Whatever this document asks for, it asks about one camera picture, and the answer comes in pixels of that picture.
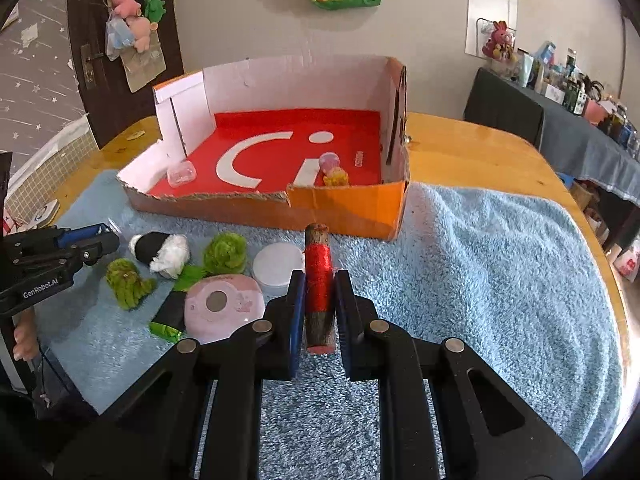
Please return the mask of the person's left hand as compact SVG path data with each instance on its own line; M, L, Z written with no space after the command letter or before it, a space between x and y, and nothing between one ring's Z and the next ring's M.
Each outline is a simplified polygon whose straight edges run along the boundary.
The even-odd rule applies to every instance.
M31 361L38 356L39 344L37 338L35 310L29 308L17 315L14 328L15 346L13 357L15 361Z

